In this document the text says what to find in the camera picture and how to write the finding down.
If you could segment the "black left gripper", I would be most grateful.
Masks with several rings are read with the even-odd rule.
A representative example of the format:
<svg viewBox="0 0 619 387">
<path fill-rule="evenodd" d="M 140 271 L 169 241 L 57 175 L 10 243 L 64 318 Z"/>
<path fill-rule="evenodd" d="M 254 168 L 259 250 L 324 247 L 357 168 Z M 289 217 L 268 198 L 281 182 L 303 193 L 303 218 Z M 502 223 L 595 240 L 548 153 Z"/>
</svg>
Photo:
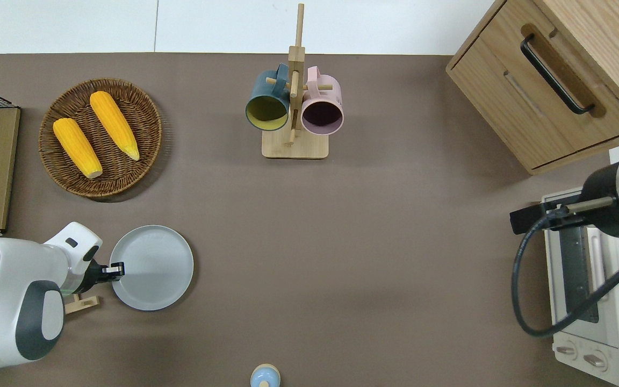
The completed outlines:
<svg viewBox="0 0 619 387">
<path fill-rule="evenodd" d="M 89 262 L 81 281 L 81 293 L 89 291 L 94 285 L 108 282 L 116 282 L 123 277 L 125 265 L 123 262 L 114 262 L 109 266 L 101 265 L 96 260 Z"/>
</svg>

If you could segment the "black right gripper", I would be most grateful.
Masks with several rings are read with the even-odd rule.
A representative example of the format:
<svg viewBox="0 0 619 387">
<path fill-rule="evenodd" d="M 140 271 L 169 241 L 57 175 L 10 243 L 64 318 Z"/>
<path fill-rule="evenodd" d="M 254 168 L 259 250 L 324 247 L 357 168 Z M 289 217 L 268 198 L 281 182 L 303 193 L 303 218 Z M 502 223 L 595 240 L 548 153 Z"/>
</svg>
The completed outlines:
<svg viewBox="0 0 619 387">
<path fill-rule="evenodd" d="M 565 219 L 552 221 L 552 230 L 565 230 L 577 226 L 594 225 L 607 235 L 619 238 L 619 195 L 616 191 L 616 175 L 619 162 L 601 168 L 590 174 L 583 184 L 578 201 L 595 200 L 612 197 L 611 206 L 578 213 Z M 555 205 L 535 202 L 522 209 L 509 213 L 509 224 L 514 235 L 527 233 L 531 226 L 546 213 L 555 209 Z"/>
</svg>

